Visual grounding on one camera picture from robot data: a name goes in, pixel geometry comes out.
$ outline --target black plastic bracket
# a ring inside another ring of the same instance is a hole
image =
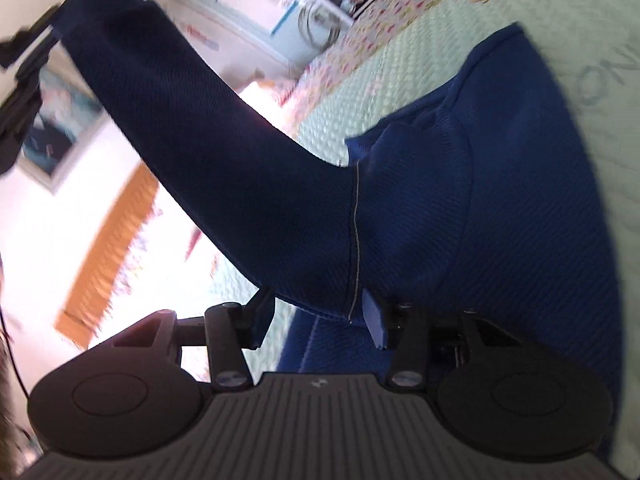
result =
[[[56,12],[52,7],[28,30],[20,30],[9,41],[0,43],[0,65],[7,69],[38,39]],[[20,155],[29,128],[42,106],[40,69],[58,39],[49,34],[29,54],[18,69],[14,91],[0,106],[0,174],[9,171]]]
[[[427,308],[392,303],[367,289],[362,311],[376,348],[395,351],[385,384],[396,391],[437,388],[447,374],[469,361],[470,354],[481,351],[476,324],[491,325],[467,313],[435,318]]]
[[[21,28],[10,40],[0,41],[0,66],[5,70],[14,64],[47,27],[59,6],[51,7],[30,28]]]
[[[242,349],[260,348],[275,313],[275,295],[265,286],[242,306],[221,303],[203,317],[177,321],[178,346],[206,346],[211,388],[235,392],[254,385]]]

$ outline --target metal bolt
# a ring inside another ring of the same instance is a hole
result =
[[[237,388],[247,382],[247,376],[235,370],[227,370],[216,375],[216,382],[223,388]]]
[[[403,370],[393,374],[391,382],[400,388],[414,388],[422,383],[422,375],[411,370]]]

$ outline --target framed picture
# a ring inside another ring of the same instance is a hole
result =
[[[18,158],[18,167],[55,193],[106,115],[100,103],[71,74],[49,66],[40,71],[42,107]]]

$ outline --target quilted mattress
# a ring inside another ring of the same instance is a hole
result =
[[[298,142],[345,164],[344,138],[449,80],[480,41],[520,22],[556,76],[594,163],[625,305],[612,464],[640,475],[640,0],[444,0],[326,97]]]

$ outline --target white cabinet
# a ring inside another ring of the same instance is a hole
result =
[[[232,88],[251,81],[255,73],[268,78],[298,75],[284,56],[219,19],[215,13],[180,0],[155,0],[191,43],[200,57]]]
[[[255,22],[241,12],[224,6],[218,0],[178,0],[207,17],[212,17],[225,27],[235,30],[245,40],[253,43],[264,52],[276,59],[283,59],[289,63],[295,71],[301,73],[305,67],[320,54],[321,47],[330,36],[330,28],[336,23],[340,30],[346,30],[353,24],[353,20],[327,0],[296,0],[296,5],[291,12],[278,25],[272,33],[260,28]],[[305,22],[303,10],[313,8],[327,19],[309,20]],[[311,29],[314,41],[307,41],[300,33],[300,28],[305,31]]]

